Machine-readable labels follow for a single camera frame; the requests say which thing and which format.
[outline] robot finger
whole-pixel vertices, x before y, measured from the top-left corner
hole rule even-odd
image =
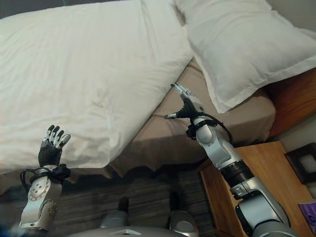
[[[54,140],[54,146],[56,146],[57,142],[59,142],[59,139],[61,138],[61,136],[64,134],[64,130],[61,130],[58,135],[55,137],[55,140]]]
[[[49,137],[49,142],[53,142],[54,141],[55,135],[56,135],[57,131],[59,130],[59,128],[60,128],[59,126],[56,126],[54,128],[54,130],[51,132],[50,137]]]
[[[63,149],[63,147],[67,144],[67,142],[70,140],[70,134],[66,134],[60,139],[60,141],[55,145],[57,149]]]
[[[52,130],[54,129],[54,125],[51,125],[48,130],[46,131],[45,135],[44,135],[44,138],[43,138],[43,141],[42,142],[48,142],[49,141],[49,136],[50,136],[50,133],[52,132]]]
[[[174,83],[174,88],[177,90],[180,96],[187,97],[189,95],[193,95],[193,93],[189,89],[179,83]]]

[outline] pillowcase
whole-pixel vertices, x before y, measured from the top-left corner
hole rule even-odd
[[[219,114],[316,66],[316,40],[262,0],[175,0]]]

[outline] white duvet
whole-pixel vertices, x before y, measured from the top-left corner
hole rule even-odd
[[[104,167],[192,58],[170,0],[59,7],[0,20],[0,173],[37,167],[51,124],[62,163]]]

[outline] beige bedsheet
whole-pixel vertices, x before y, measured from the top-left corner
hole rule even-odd
[[[222,121],[230,130],[237,145],[264,141],[274,122],[275,108],[264,91],[257,91],[238,107],[219,115],[209,98],[204,76],[195,60],[186,67],[179,83],[189,88],[203,103],[210,115]],[[186,136],[188,119],[166,120],[164,115],[178,111],[183,106],[176,91],[170,90],[147,123],[124,149],[120,156],[104,168],[72,169],[72,181],[80,175],[101,174],[111,178],[113,170],[123,176],[132,168],[147,166],[157,170],[164,164],[193,163],[206,154],[196,141]],[[12,185],[19,184],[16,172],[0,179],[0,194]]]

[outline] wall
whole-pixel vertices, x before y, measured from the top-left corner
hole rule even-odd
[[[295,26],[316,31],[316,0],[267,0]]]
[[[300,123],[278,137],[287,152],[311,142],[316,142],[316,115]],[[307,184],[316,199],[316,182]]]

